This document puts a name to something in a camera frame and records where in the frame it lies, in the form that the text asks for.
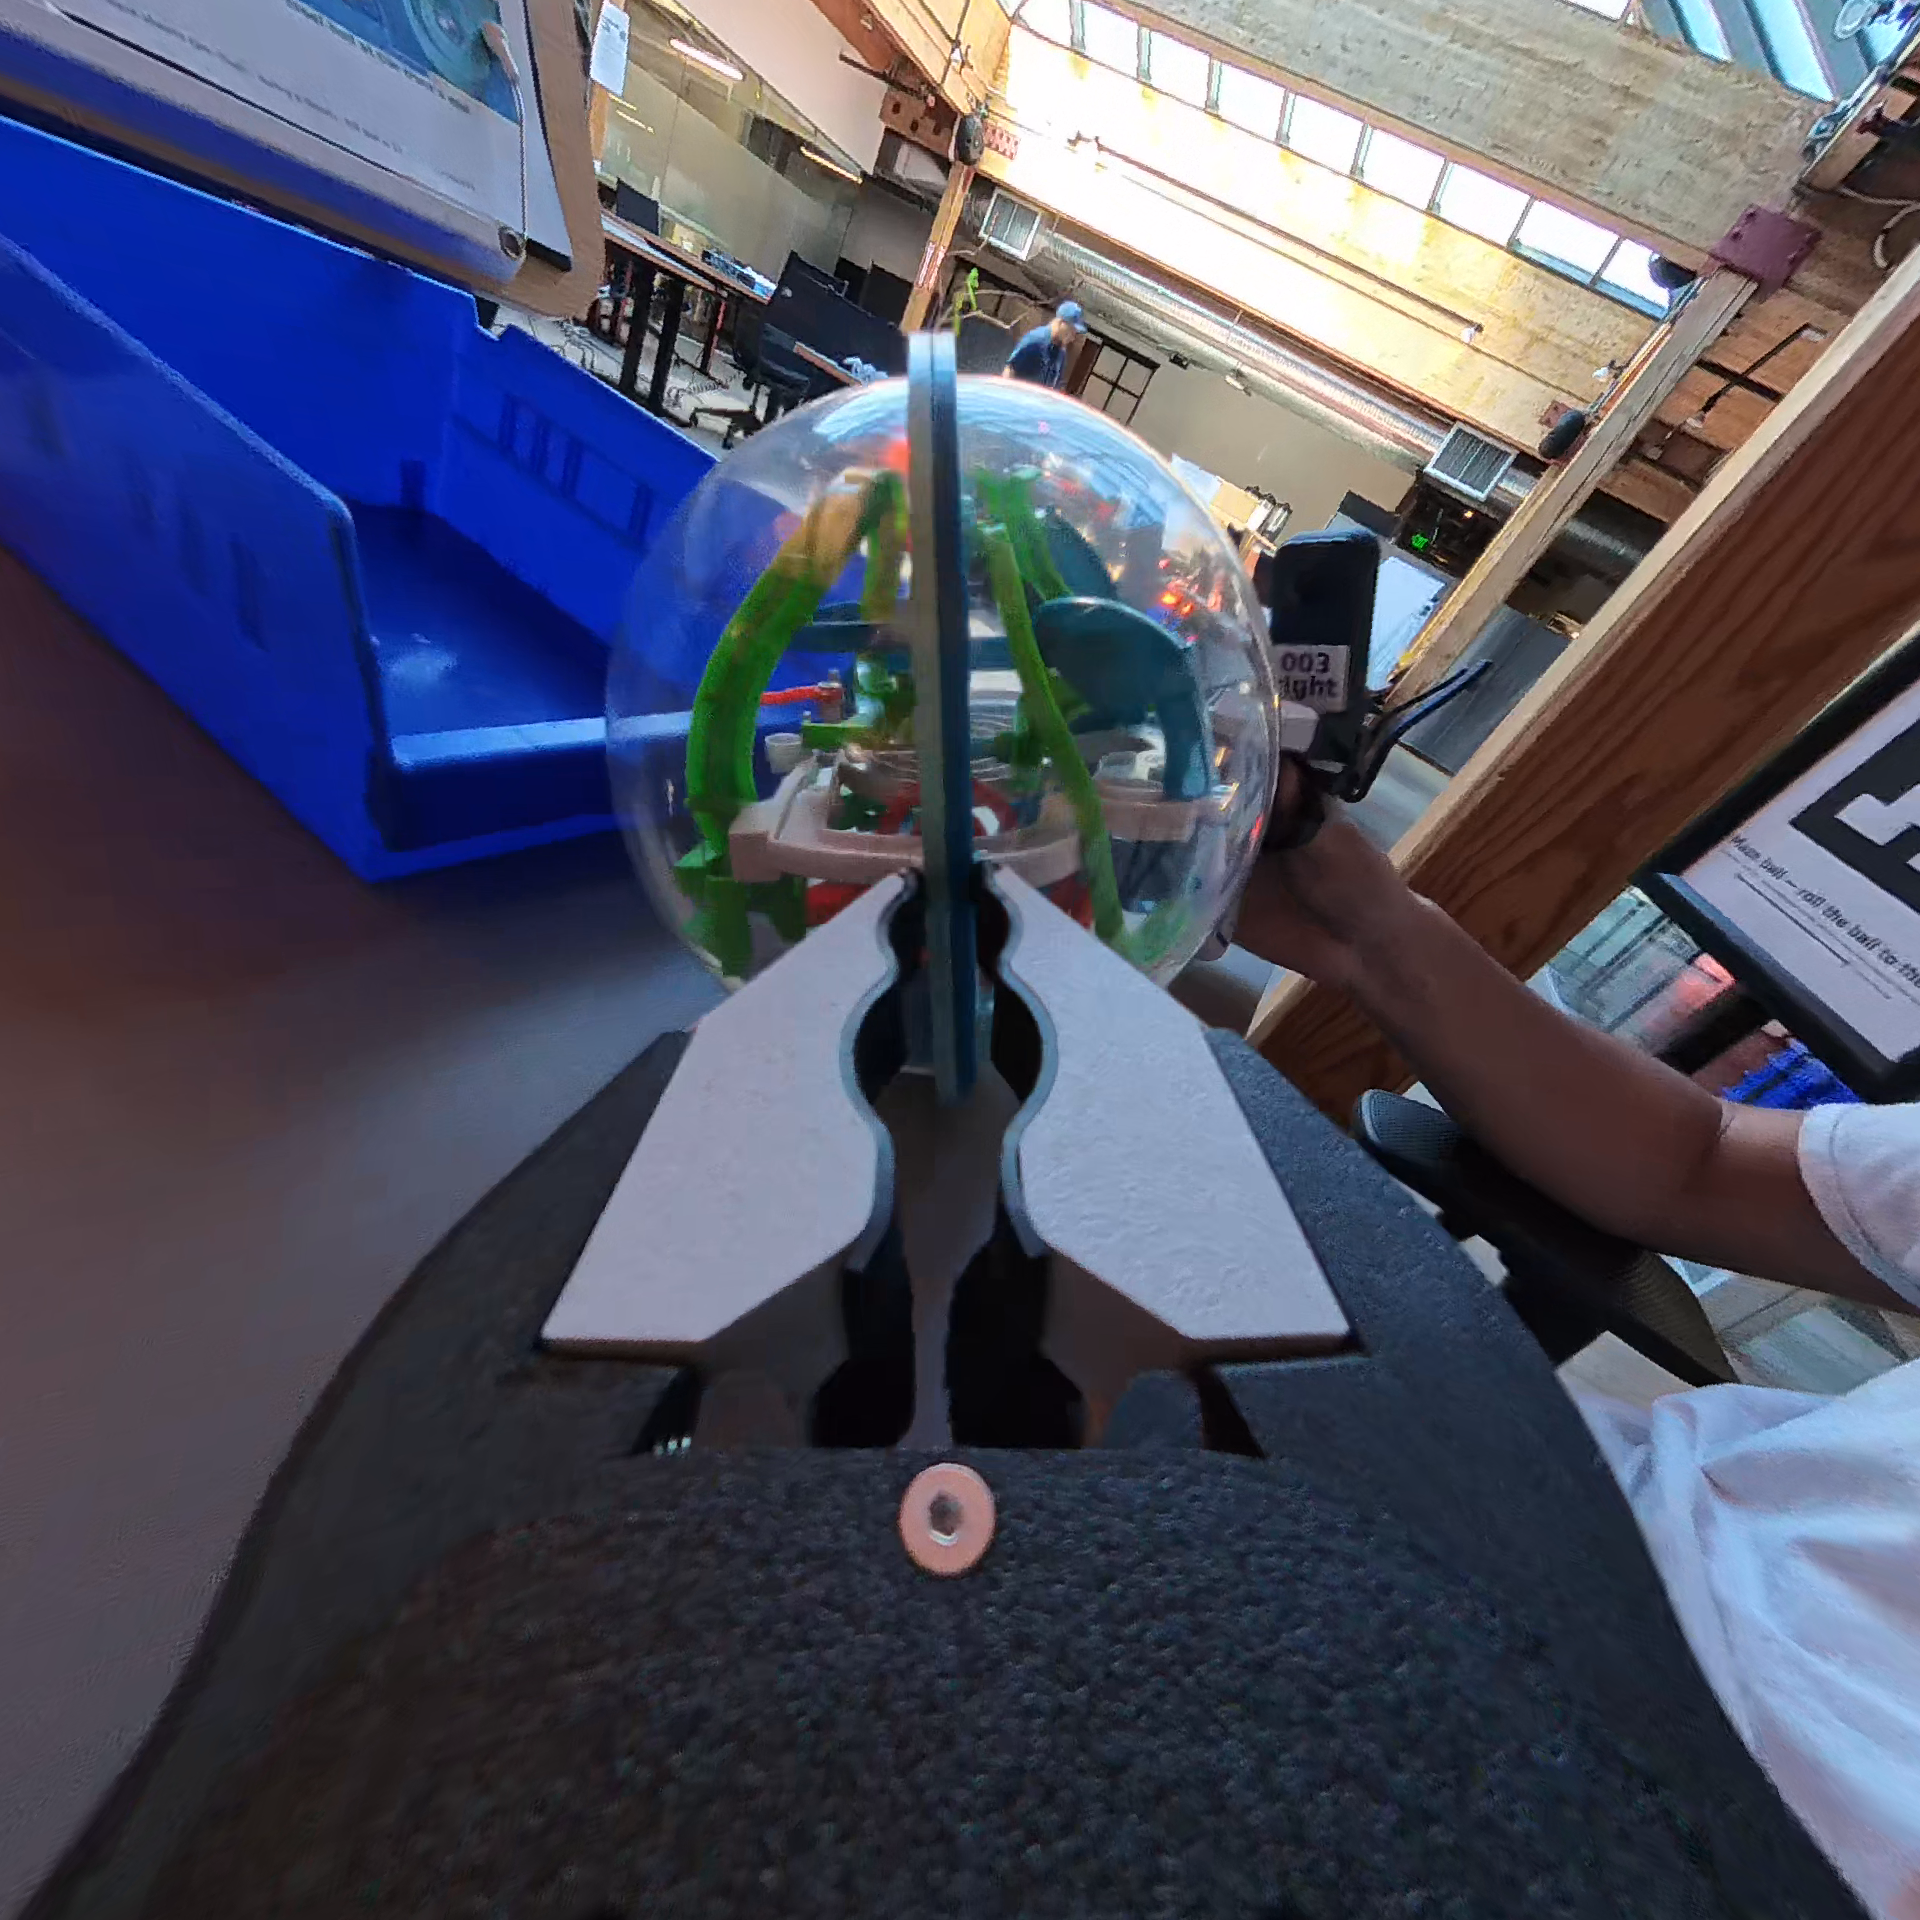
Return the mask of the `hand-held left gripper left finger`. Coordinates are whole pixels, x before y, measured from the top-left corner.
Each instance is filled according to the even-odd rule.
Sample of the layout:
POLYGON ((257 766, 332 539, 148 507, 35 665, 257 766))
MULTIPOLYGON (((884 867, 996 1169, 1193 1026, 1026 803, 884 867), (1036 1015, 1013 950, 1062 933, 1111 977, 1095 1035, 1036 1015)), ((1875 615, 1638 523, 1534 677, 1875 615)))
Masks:
POLYGON ((894 1213, 857 1029, 899 984, 894 873, 701 1021, 542 1327, 573 1358, 842 1366, 894 1213))

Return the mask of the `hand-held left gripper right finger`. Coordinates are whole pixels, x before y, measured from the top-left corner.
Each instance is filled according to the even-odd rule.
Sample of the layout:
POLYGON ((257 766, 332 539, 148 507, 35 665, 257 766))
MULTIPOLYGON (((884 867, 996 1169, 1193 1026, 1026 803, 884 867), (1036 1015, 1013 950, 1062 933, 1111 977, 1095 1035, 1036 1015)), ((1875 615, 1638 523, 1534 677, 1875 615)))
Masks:
POLYGON ((1047 1358, 1295 1358, 1350 1341, 1209 1031, 1010 872, 991 1064, 998 1201, 1047 1358))

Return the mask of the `clear plastic maze ball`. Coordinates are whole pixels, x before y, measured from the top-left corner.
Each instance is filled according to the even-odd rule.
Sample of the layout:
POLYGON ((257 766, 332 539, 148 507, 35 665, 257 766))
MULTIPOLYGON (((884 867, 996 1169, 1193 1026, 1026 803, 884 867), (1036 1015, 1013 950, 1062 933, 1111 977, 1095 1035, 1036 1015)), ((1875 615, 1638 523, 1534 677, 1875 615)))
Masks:
POLYGON ((1129 427, 947 331, 723 456, 609 665, 618 826, 723 993, 879 880, 985 872, 1167 986, 1227 943, 1278 770, 1227 530, 1129 427))

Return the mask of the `person's right forearm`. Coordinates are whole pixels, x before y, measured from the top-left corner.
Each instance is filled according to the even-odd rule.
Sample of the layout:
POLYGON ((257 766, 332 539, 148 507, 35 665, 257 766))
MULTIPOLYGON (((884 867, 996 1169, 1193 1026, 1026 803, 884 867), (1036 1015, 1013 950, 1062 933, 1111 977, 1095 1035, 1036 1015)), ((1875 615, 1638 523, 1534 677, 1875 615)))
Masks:
POLYGON ((1915 1106, 1770 1112, 1523 987, 1390 879, 1345 936, 1349 991, 1451 1118, 1593 1227, 1859 1306, 1915 1312, 1915 1106))

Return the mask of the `person's right hand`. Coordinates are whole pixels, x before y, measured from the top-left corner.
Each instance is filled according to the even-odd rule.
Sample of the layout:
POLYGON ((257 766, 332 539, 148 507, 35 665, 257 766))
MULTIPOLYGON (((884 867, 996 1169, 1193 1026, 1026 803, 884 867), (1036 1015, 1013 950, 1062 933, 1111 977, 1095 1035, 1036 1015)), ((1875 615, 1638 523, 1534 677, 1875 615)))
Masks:
POLYGON ((1310 805, 1278 809, 1239 897, 1239 950, 1339 993, 1385 986, 1427 951, 1435 909, 1357 829, 1310 805))

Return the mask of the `black framed marker sign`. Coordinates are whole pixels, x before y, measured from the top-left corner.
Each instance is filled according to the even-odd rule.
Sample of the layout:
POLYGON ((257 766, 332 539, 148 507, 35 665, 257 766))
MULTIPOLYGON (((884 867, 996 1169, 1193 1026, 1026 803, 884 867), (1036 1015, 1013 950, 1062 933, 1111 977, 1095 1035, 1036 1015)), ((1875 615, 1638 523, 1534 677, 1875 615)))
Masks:
POLYGON ((1862 1103, 1917 1091, 1917 637, 1636 873, 1862 1103))

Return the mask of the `person's white t-shirt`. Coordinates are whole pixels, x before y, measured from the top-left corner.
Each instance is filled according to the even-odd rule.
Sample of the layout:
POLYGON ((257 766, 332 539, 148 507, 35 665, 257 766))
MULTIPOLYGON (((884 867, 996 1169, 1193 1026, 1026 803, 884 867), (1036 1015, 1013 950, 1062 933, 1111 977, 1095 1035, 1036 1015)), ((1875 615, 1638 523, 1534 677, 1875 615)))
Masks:
MULTIPOLYGON (((1915 1310, 1915 1106, 1814 1110, 1727 1207, 1611 1206, 1645 1247, 1915 1310)), ((1575 1400, 1751 1757, 1875 1915, 1917 1915, 1917 1374, 1837 1398, 1575 1400)))

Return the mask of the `blue plastic bin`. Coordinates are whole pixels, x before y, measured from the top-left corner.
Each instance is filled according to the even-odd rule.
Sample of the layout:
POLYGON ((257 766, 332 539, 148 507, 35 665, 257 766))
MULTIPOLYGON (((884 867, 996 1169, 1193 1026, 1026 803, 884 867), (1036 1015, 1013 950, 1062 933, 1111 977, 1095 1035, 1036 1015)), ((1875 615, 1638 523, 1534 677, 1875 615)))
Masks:
POLYGON ((609 670, 678 753, 767 482, 467 288, 15 119, 2 216, 4 549, 362 880, 611 832, 609 670))

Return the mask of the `printed instruction sheet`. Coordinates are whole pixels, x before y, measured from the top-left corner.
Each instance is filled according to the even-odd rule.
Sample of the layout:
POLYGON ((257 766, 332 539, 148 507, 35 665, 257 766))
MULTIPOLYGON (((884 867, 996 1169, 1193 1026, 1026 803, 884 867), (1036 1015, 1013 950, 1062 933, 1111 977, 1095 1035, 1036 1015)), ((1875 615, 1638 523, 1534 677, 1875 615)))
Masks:
POLYGON ((4 2, 4 117, 554 320, 605 266, 585 5, 4 2))

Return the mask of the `silver spiral air duct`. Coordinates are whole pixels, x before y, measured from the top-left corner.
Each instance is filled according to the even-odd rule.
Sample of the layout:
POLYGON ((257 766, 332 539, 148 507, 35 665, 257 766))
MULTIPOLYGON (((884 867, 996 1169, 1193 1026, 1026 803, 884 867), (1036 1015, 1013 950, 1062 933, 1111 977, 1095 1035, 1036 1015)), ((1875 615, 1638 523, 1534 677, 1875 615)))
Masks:
POLYGON ((1226 315, 1061 232, 1042 233, 1026 267, 1050 290, 1078 301, 1100 330, 1129 346, 1165 363, 1181 357, 1239 393, 1270 400, 1405 472, 1425 470, 1453 427, 1451 419, 1335 367, 1321 352, 1226 315))

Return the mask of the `wooden post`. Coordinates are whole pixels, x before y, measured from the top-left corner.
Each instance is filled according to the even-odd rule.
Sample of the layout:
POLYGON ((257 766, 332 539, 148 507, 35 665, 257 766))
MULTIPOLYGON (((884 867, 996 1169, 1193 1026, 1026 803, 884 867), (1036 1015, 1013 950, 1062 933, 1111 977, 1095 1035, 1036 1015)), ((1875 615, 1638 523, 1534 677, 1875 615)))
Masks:
POLYGON ((1915 630, 1917 261, 1730 456, 1395 850, 1526 984, 1915 630))

